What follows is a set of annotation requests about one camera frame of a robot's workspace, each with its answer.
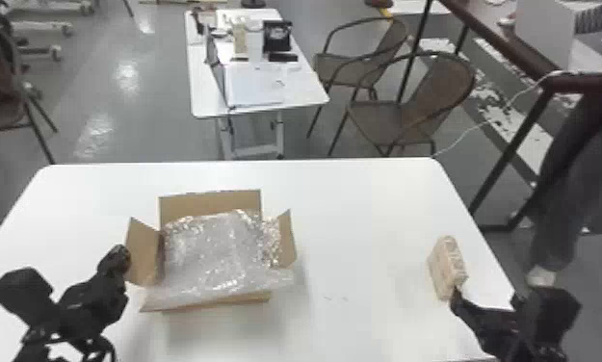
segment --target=floor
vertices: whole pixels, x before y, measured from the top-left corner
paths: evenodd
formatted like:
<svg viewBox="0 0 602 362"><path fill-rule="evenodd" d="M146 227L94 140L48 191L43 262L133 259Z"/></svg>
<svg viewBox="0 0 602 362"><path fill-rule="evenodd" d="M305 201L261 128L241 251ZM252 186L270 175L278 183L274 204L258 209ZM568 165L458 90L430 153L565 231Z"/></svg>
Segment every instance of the floor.
<svg viewBox="0 0 602 362"><path fill-rule="evenodd" d="M103 0L92 16L79 13L13 12L13 19L54 19L74 23L75 34L30 34L35 45L57 43L65 58L60 63L29 60L30 80L44 94L42 104L60 133L43 127L49 147L59 163L173 162L217 160L222 154L216 126L190 114L188 72L185 63L183 11L185 5L146 5L130 1L136 13L130 18L119 0ZM379 13L359 0L269 0L283 17L294 22L294 35L305 56L321 50L327 33L336 25ZM440 15L430 23L427 37L455 39L459 23ZM411 29L418 18L407 16ZM335 42L335 52L357 54L374 47L383 34L379 26L348 32ZM525 86L505 71L496 59L469 42L463 49L486 80L505 93ZM414 87L425 65L411 76ZM380 98L393 99L402 76L400 66L389 69L380 81ZM325 107L311 139L305 138L314 109L285 112L285 153L290 159L325 157L336 130L348 90L336 89ZM519 107L527 110L532 98ZM436 136L440 148L451 144L479 121L473 99L452 111ZM273 138L264 121L236 121L239 144L254 145ZM438 160L458 192L469 202L497 160L504 143L488 132L472 132L453 151ZM407 148L406 156L426 155L426 146ZM376 152L347 126L335 157L374 157ZM34 173L46 160L30 130L0 134L0 220L6 216ZM518 163L508 168L477 215L478 222L501 222L530 192ZM509 236L487 235L487 241L517 290L524 288L523 266L531 230ZM602 359L602 236L585 237L577 260L561 275L560 285L584 303L584 311L564 342L573 361Z"/></svg>

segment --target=table leg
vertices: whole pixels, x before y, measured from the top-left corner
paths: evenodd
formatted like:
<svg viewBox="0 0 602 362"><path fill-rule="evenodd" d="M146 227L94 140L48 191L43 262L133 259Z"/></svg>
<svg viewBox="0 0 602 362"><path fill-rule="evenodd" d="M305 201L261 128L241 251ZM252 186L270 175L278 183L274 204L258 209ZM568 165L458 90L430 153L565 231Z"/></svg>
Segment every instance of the table leg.
<svg viewBox="0 0 602 362"><path fill-rule="evenodd" d="M420 40L422 39L422 34L424 33L424 28L427 25L427 19L429 17L429 13L431 12L431 4L433 0L427 0L424 3L424 10L422 11L422 17L420 18L420 24L417 27L417 34L415 34L415 40L413 41L411 51L416 52L420 50ZM406 82L408 81L408 76L410 75L410 70L413 68L413 62L415 62L415 57L411 57L408 59L408 64L406 65L406 70L404 71L404 76L402 77L402 83L400 85L400 92L397 94L397 102L402 103L402 98L404 98L404 91L406 90Z"/></svg>
<svg viewBox="0 0 602 362"><path fill-rule="evenodd" d="M586 144L602 129L602 122L593 122L592 127L583 135L580 142L577 142L572 146L567 156L562 160L561 166L551 175L546 178L539 179L535 191L532 193L530 198L521 206L516 214L510 219L507 225L501 228L501 225L492 225L495 231L512 231L516 225L527 215L532 207L538 205L540 200L546 195L546 193L557 184L557 181L565 177L568 173L568 169L572 166L577 156L582 152Z"/></svg>
<svg viewBox="0 0 602 362"><path fill-rule="evenodd" d="M220 128L220 140L222 141L222 153L225 160L234 160L236 158L235 149L233 149L233 138L235 130L231 118L218 118L218 127Z"/></svg>
<svg viewBox="0 0 602 362"><path fill-rule="evenodd" d="M460 52L460 49L464 44L464 40L467 38L467 33L469 33L469 27L466 25L462 25L462 30L460 31L458 41L456 42L456 49L454 50L454 54L457 55Z"/></svg>
<svg viewBox="0 0 602 362"><path fill-rule="evenodd" d="M532 130L532 127L535 126L535 123L537 123L538 118L545 110L545 107L548 105L548 102L550 101L550 98L552 98L553 94L554 93L549 90L544 90L543 93L538 97L537 103L535 103L535 106L532 108L532 110L530 110L525 119L523 119L523 123L518 128L518 131L516 131L514 138L505 148L505 151L503 151L503 154L498 159L498 162L496 162L496 165L494 165L494 168L484 180L478 193L471 201L471 204L469 205L469 214L474 215L481 206L484 199L487 197L487 194L489 194L489 191L491 191L491 188L494 186L494 184L496 184L496 181L498 181L498 178L501 176L501 174L503 174L503 171L510 163L511 158L516 154L518 147L523 143L525 137L528 136L530 130Z"/></svg>
<svg viewBox="0 0 602 362"><path fill-rule="evenodd" d="M278 160L285 157L285 125L282 122L282 111L275 113L275 148Z"/></svg>

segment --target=shoe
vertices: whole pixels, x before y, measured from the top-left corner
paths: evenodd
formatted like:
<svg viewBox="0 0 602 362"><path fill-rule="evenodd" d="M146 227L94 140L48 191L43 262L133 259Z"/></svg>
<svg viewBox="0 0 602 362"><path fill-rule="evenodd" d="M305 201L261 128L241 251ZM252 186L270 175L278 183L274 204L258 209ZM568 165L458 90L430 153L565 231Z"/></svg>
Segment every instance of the shoe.
<svg viewBox="0 0 602 362"><path fill-rule="evenodd" d="M516 13L510 13L505 17L501 17L496 23L504 28L513 28L516 24Z"/></svg>
<svg viewBox="0 0 602 362"><path fill-rule="evenodd" d="M556 278L556 272L548 271L540 266L534 266L526 275L528 285L533 287L552 287Z"/></svg>

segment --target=gray pants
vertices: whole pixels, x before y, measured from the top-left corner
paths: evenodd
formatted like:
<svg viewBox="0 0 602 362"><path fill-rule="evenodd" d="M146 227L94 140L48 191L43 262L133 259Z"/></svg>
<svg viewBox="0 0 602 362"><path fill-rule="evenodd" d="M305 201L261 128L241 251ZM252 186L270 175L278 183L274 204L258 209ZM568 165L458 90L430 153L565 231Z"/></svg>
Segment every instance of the gray pants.
<svg viewBox="0 0 602 362"><path fill-rule="evenodd" d="M602 123L602 97L585 96L550 145L539 179L562 167L563 160L595 122ZM565 176L542 198L531 247L535 265L556 272L573 260L581 230L594 214L601 194L602 128L577 155Z"/></svg>

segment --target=cup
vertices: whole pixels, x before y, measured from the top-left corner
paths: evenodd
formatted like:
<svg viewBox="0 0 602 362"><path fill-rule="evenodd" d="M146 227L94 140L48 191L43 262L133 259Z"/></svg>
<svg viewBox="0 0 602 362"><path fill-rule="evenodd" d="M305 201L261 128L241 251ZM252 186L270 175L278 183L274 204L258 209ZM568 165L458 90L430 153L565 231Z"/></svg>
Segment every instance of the cup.
<svg viewBox="0 0 602 362"><path fill-rule="evenodd" d="M250 19L245 23L249 62L262 62L262 49L265 46L265 36L262 29L262 20Z"/></svg>

